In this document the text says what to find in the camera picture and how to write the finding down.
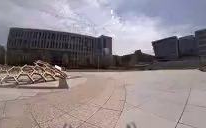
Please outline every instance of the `ground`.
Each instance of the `ground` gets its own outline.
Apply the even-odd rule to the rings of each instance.
[[[0,128],[206,128],[206,73],[75,74],[68,90],[0,88]]]

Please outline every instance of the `sky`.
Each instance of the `sky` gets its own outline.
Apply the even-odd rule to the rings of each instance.
[[[206,27],[206,0],[0,0],[0,44],[10,27],[67,31],[113,38],[113,54]]]

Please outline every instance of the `concrete ground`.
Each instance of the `concrete ground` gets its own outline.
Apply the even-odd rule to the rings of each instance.
[[[79,74],[69,90],[0,88],[0,128],[206,128],[206,73]]]

